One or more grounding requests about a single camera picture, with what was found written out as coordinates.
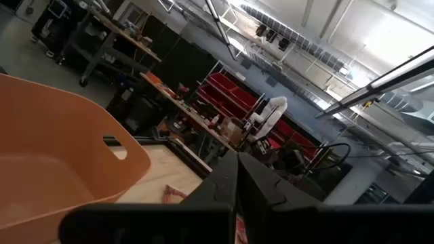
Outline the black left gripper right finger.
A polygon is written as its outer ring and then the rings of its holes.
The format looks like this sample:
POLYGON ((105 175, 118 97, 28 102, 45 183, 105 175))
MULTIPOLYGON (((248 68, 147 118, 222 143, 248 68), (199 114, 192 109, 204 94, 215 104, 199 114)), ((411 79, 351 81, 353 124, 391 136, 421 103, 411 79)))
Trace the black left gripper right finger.
POLYGON ((249 244, 434 244, 434 205, 326 205, 251 155, 237 193, 249 244))

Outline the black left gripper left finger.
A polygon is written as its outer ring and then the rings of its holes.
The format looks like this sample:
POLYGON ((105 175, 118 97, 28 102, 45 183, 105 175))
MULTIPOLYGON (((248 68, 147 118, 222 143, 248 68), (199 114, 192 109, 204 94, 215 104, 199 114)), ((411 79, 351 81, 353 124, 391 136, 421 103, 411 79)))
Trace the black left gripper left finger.
POLYGON ((67 213, 61 244, 235 244, 237 154, 179 204, 92 203, 67 213))

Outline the red popcorn bag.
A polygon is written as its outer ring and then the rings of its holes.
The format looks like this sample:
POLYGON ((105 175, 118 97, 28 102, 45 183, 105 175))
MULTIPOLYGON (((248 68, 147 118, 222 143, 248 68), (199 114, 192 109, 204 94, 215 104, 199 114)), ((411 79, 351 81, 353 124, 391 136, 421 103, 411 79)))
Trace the red popcorn bag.
POLYGON ((240 215, 236 216, 235 244, 248 244, 245 223, 240 215))
POLYGON ((181 203, 187 194, 183 193, 181 190, 174 188, 173 186, 166 185, 163 192, 162 202, 165 204, 178 204, 181 203))

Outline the cardboard box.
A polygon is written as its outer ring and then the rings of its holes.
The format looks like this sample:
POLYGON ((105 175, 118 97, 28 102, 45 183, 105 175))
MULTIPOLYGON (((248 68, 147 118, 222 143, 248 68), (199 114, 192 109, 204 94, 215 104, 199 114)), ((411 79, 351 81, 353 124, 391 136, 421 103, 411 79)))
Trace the cardboard box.
POLYGON ((222 135, 234 146, 239 146, 243 137, 242 124, 235 118, 225 118, 221 126, 222 135))

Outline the cluttered wooden workbench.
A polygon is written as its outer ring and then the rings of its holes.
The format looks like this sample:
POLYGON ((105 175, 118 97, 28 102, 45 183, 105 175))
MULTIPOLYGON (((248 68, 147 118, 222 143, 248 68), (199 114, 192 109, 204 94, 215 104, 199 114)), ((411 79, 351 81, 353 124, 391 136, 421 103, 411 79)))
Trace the cluttered wooden workbench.
POLYGON ((163 83, 158 77, 156 77, 153 73, 146 72, 146 73, 140 73, 140 76, 149 82, 154 88, 156 88, 161 94, 163 94, 164 97, 169 99, 174 105, 176 105, 182 112, 184 112, 189 118, 194 120, 200 127, 202 127, 204 130, 206 130, 209 135, 211 135, 213 138, 217 139, 223 146, 228 148, 231 151, 237 151, 235 148, 233 148, 229 141, 223 137, 218 135, 214 130, 210 129, 206 124, 205 120, 202 119, 196 112, 194 112, 192 109, 188 110, 185 106, 185 103, 176 100, 172 97, 172 90, 168 88, 165 83, 163 83))

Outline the shelf with red bins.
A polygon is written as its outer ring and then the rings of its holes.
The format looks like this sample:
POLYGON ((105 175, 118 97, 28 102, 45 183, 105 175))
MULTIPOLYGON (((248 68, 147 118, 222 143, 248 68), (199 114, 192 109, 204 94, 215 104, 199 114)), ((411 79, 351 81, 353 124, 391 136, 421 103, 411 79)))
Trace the shelf with red bins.
MULTIPOLYGON (((259 95, 246 87, 236 78, 222 73, 212 73, 205 78, 203 85, 197 90, 199 97, 210 102, 225 117, 243 119, 247 112, 255 105, 259 95)), ((279 148, 284 142, 291 140, 305 145, 304 155, 312 159, 321 142, 307 130, 301 128, 290 116, 282 115, 268 133, 270 143, 279 148)))

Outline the black partition panel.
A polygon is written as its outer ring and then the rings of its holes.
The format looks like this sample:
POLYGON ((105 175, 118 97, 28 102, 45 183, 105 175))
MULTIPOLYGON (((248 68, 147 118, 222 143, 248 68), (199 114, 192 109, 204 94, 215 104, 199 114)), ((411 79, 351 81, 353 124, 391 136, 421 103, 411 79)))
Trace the black partition panel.
POLYGON ((169 88, 176 89, 180 84, 189 88, 192 94, 205 79, 217 60, 183 34, 173 31, 168 25, 151 16, 142 30, 142 35, 152 40, 151 51, 157 54, 160 62, 150 55, 140 57, 141 65, 147 67, 169 88))

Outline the long ceiling light bar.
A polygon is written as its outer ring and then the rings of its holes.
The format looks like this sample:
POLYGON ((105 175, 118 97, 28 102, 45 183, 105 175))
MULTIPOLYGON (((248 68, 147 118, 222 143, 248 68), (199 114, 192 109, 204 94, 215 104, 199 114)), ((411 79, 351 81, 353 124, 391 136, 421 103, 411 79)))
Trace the long ceiling light bar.
POLYGON ((229 51, 230 55, 232 56, 232 58, 234 60, 237 60, 237 56, 235 54, 233 46, 231 45, 231 42, 229 41, 229 38, 228 38, 227 34, 225 33, 225 30, 223 29, 223 25, 222 25, 222 23, 220 21, 220 17, 219 17, 219 15, 218 15, 215 7, 214 7, 214 4, 212 3, 212 0, 205 0, 205 2, 206 2, 207 7, 210 10, 210 13, 211 13, 211 15, 212 15, 212 17, 214 19, 214 22, 216 23, 218 31, 221 34, 221 36, 222 36, 222 38, 224 40, 224 43, 225 43, 225 45, 228 48, 228 51, 229 51))
POLYGON ((315 118, 334 115, 356 104, 372 100, 385 92, 397 89, 434 73, 434 45, 373 80, 365 87, 330 105, 315 118))

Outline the orange plastic basket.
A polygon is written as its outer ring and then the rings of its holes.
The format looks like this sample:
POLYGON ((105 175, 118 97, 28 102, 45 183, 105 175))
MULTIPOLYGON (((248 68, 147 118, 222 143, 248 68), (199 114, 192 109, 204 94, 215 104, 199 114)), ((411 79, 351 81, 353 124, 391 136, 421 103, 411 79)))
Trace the orange plastic basket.
POLYGON ((149 170, 101 106, 0 74, 0 244, 48 244, 72 209, 114 202, 149 170))

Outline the wooden workbench with metal legs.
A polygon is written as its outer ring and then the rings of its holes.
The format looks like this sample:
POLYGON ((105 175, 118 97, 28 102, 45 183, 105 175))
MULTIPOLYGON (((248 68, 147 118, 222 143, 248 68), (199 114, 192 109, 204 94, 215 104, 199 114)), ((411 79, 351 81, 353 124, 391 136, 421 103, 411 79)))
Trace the wooden workbench with metal legs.
POLYGON ((162 62, 162 60, 157 56, 157 54, 152 52, 147 46, 130 37, 124 30, 116 26, 112 19, 107 18, 98 9, 91 6, 87 8, 86 15, 83 17, 82 21, 78 24, 77 28, 73 31, 73 33, 70 35, 63 49, 58 54, 58 57, 56 58, 56 63, 58 65, 62 65, 62 63, 65 61, 65 54, 72 49, 78 52, 87 60, 87 66, 85 67, 85 70, 79 80, 79 84, 82 87, 85 87, 88 84, 88 77, 92 74, 92 72, 98 65, 104 66, 105 68, 110 69, 113 72, 121 73, 131 79, 138 80, 137 78, 135 78, 135 76, 133 76, 133 74, 129 74, 125 70, 121 70, 119 67, 107 61, 104 57, 105 54, 108 54, 110 57, 115 58, 121 63, 130 66, 131 68, 138 70, 142 73, 146 73, 148 70, 152 70, 158 63, 162 62), (79 45, 77 45, 78 38, 81 36, 82 33, 85 32, 86 27, 92 19, 97 19, 99 23, 109 29, 108 35, 104 38, 104 41, 94 53, 87 52, 79 45), (113 43, 117 37, 122 37, 126 39, 133 46, 142 50, 144 53, 150 56, 154 60, 152 66, 150 68, 147 68, 141 65, 139 62, 135 61, 135 59, 113 48, 113 43))

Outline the black metal table frame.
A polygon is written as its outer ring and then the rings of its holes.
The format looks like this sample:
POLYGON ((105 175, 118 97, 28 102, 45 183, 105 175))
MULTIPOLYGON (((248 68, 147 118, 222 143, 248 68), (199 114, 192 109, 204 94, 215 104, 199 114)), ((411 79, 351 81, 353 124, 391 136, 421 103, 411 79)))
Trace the black metal table frame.
MULTIPOLYGON (((201 179, 206 178, 211 172, 208 167, 195 153, 191 152, 181 141, 176 138, 154 138, 146 136, 134 136, 141 146, 163 146, 177 156, 189 169, 201 179)), ((128 158, 128 149, 114 136, 103 136, 102 140, 110 148, 113 154, 122 161, 128 158)))

